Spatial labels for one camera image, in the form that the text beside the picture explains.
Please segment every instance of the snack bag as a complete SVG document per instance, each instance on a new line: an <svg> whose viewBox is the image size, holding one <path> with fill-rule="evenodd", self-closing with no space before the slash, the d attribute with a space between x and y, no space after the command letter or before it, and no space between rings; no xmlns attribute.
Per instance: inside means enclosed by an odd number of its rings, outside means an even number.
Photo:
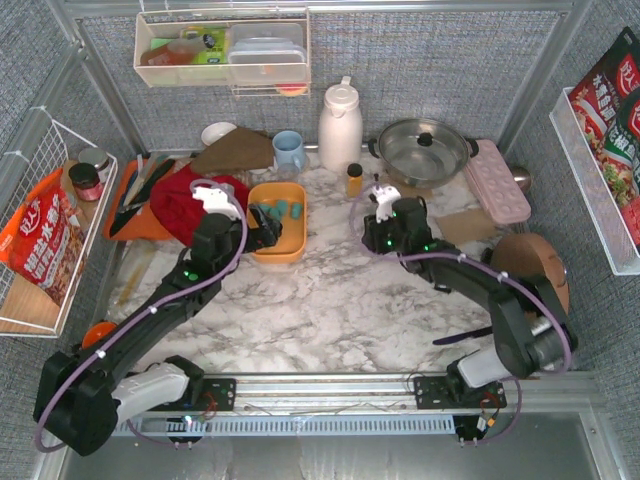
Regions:
<svg viewBox="0 0 640 480"><path fill-rule="evenodd" d="M82 230L69 222L73 207L61 177L60 168L38 183L0 233L0 261L57 305L64 300L84 242Z"/></svg>
<svg viewBox="0 0 640 480"><path fill-rule="evenodd" d="M622 102L596 158L634 244L640 246L640 88Z"/></svg>
<svg viewBox="0 0 640 480"><path fill-rule="evenodd" d="M640 42L625 27L611 48L569 94L589 146L598 148L622 101L640 86Z"/></svg>

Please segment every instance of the orange cutting board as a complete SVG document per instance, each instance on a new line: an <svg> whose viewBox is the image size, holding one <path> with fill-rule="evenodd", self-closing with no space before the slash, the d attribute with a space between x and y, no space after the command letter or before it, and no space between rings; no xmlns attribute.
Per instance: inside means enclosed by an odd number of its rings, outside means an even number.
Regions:
<svg viewBox="0 0 640 480"><path fill-rule="evenodd" d="M124 171L124 175L122 176L122 180L120 181L120 185L118 186L118 191L116 192L115 197L113 197L113 202L109 210L109 215L107 216L107 221L104 224L102 234L109 240L117 241L135 240L136 238L145 238L147 240L170 240L171 238L173 238L173 235L171 235L160 224L156 216L151 211L151 207L149 207L148 202L142 206L142 208L138 211L138 214L136 214L131 220L129 220L118 233L116 233L113 237L109 236L109 229L113 224L113 219L115 218L116 210L118 209L118 204L120 203L120 198L122 198L122 195L124 195L127 188L127 183L129 183L131 175L136 171L137 168L138 162L136 160L129 162L129 164L127 165L127 168ZM169 170L162 177L162 180L170 175L173 175L179 168L180 167L178 167L178 163L176 163L174 168Z"/></svg>

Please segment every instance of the white bowl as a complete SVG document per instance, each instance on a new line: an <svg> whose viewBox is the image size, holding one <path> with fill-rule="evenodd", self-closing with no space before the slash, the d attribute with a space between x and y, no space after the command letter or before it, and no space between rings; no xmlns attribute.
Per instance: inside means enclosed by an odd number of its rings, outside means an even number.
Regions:
<svg viewBox="0 0 640 480"><path fill-rule="evenodd" d="M236 128L238 127L229 122L212 123L202 131L200 138L202 139L202 143L209 146Z"/></svg>

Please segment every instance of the pink egg tray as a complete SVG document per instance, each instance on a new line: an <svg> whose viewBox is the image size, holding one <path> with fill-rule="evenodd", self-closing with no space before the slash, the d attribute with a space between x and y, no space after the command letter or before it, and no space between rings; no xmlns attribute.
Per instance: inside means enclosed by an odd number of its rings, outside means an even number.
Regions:
<svg viewBox="0 0 640 480"><path fill-rule="evenodd" d="M464 176L482 208L498 225L524 222L531 205L513 179L498 147L491 140L478 140L480 152L467 163Z"/></svg>

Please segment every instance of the plastic container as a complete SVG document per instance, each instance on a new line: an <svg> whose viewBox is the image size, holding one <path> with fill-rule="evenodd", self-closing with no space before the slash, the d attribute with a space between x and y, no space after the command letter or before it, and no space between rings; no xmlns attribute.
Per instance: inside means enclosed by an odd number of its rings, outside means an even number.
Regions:
<svg viewBox="0 0 640 480"><path fill-rule="evenodd" d="M297 183L262 183L249 192L249 203L269 205L276 208L278 200L284 200L289 205L299 203L302 213L298 219L291 217L291 212L282 216L282 235L278 243L269 248L263 248L252 253L253 258L260 263L293 263L298 261L307 245L307 192ZM256 228L253 215L247 214L249 228Z"/></svg>
<svg viewBox="0 0 640 480"><path fill-rule="evenodd" d="M591 153L565 88L549 114L614 275L640 274L640 253Z"/></svg>
<svg viewBox="0 0 640 480"><path fill-rule="evenodd" d="M233 81L245 85L304 82L307 52L292 44L244 44L229 49L227 59Z"/></svg>
<svg viewBox="0 0 640 480"><path fill-rule="evenodd" d="M343 77L324 95L324 109L318 126L318 155L322 166L344 173L360 161L362 151L362 114L358 91L351 77Z"/></svg>
<svg viewBox="0 0 640 480"><path fill-rule="evenodd" d="M304 45L302 26L296 23L240 23L229 32L231 46L259 39L286 39L299 47Z"/></svg>

